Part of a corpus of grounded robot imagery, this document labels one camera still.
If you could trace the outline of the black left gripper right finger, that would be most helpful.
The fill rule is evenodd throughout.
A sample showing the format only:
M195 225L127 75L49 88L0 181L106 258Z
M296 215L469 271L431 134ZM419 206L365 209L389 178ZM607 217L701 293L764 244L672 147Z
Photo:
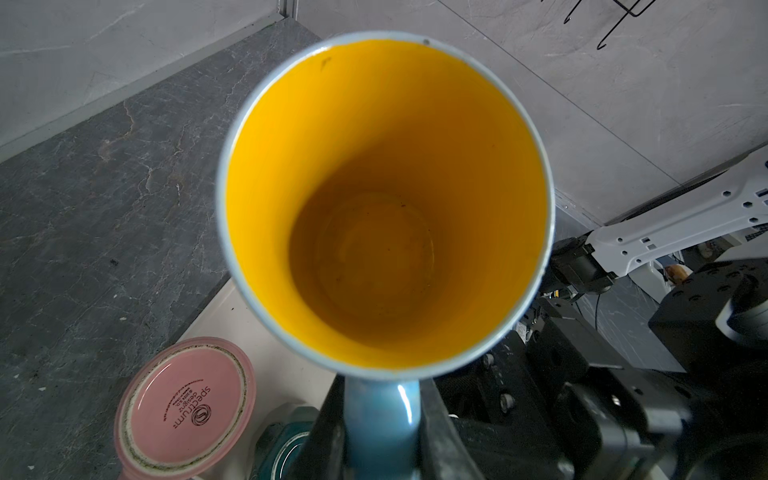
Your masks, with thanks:
M419 382L420 474L422 479L484 479L465 448L432 379Z

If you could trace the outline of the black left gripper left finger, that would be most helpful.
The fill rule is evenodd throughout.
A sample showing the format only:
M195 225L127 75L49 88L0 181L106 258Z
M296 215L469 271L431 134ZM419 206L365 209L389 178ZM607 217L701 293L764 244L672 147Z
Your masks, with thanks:
M287 472L288 479L337 480L344 477L344 391L345 379L337 375L298 458Z

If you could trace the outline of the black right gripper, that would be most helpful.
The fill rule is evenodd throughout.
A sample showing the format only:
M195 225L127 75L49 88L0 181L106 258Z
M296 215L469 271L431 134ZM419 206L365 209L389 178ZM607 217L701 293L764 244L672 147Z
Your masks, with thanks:
M631 366L563 300L536 300L470 364L436 379L487 479L675 479L690 392Z

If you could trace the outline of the pink ghost print mug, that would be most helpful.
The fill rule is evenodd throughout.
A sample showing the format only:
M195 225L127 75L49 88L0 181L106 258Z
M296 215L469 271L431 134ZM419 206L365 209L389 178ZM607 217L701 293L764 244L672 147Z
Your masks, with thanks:
M196 337L151 359L125 390L114 419L123 479L191 479L243 435L254 410L253 365L234 343Z

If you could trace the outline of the blue mug yellow inside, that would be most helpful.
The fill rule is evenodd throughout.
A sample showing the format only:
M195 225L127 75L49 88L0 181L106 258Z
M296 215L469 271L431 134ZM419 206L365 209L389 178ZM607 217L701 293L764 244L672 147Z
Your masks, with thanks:
M520 101L425 36L321 41L247 98L215 204L261 323L345 379L342 479L421 478L419 382L499 343L550 256L552 173Z

